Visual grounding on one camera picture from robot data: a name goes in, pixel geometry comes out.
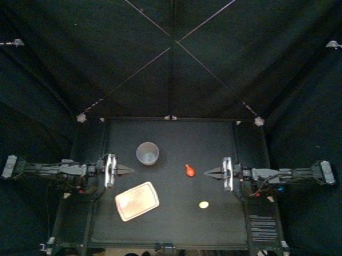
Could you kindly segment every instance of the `small round object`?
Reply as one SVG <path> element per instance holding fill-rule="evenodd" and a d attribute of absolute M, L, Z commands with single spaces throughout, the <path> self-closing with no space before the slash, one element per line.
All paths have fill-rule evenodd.
<path fill-rule="evenodd" d="M 208 202 L 207 202 L 207 201 L 201 201 L 201 202 L 199 203 L 199 208 L 200 208 L 200 209 L 208 208 Z"/>

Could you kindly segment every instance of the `cable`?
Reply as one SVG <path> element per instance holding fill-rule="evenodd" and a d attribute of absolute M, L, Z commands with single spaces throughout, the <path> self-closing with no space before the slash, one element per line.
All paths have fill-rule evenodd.
<path fill-rule="evenodd" d="M 284 184 L 291 184 L 291 183 L 299 183 L 303 180 L 308 180 L 315 182 L 318 185 L 324 185 L 326 183 L 323 181 L 320 181 L 319 179 L 314 178 L 314 177 L 305 177 L 305 176 L 297 176 L 293 179 L 288 180 Z"/>
<path fill-rule="evenodd" d="M 272 180 L 276 177 L 284 177 L 284 176 L 291 176 L 291 175 L 277 173 L 277 174 L 269 176 L 268 178 L 265 178 L 264 181 L 261 182 L 261 185 L 259 186 L 257 190 L 252 194 L 249 194 L 249 197 L 255 196 L 259 192 L 261 192 L 261 188 L 267 181 Z"/>
<path fill-rule="evenodd" d="M 48 239 L 49 239 L 49 207 L 48 207 L 48 189 L 50 186 L 50 182 L 46 185 L 46 190 L 45 190 L 45 209 L 46 209 L 46 219 L 48 219 Z"/>

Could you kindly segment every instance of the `black curtain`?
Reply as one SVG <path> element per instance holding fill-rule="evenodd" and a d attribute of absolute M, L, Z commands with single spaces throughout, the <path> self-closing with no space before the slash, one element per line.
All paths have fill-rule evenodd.
<path fill-rule="evenodd" d="M 20 38 L 0 17 L 1 42 Z M 0 47 L 0 172 L 8 155 L 60 162 L 73 140 L 72 111 L 28 47 Z M 0 180 L 0 255 L 40 255 L 57 207 L 53 186 L 38 178 Z"/>
<path fill-rule="evenodd" d="M 342 255 L 342 51 L 326 49 L 268 118 L 275 167 L 330 161 L 336 185 L 292 186 L 280 201 L 283 229 L 293 255 Z"/>

